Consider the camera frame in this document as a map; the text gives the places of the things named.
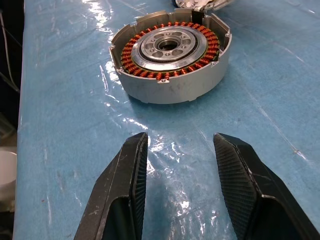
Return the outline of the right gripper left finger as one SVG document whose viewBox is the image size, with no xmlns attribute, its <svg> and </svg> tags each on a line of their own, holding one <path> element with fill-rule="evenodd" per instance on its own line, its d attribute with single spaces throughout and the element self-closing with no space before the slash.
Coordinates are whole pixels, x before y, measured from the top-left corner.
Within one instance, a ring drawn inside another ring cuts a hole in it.
<svg viewBox="0 0 320 240">
<path fill-rule="evenodd" d="M 96 180 L 74 239 L 140 240 L 147 185 L 148 134 L 126 139 Z"/>
</svg>

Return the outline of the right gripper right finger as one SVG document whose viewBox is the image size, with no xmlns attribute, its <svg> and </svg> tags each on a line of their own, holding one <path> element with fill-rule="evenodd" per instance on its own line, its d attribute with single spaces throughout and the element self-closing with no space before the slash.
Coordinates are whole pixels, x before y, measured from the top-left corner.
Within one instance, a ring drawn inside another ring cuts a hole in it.
<svg viewBox="0 0 320 240">
<path fill-rule="evenodd" d="M 315 240 L 317 229 L 247 142 L 213 136 L 225 206 L 239 240 Z"/>
</svg>

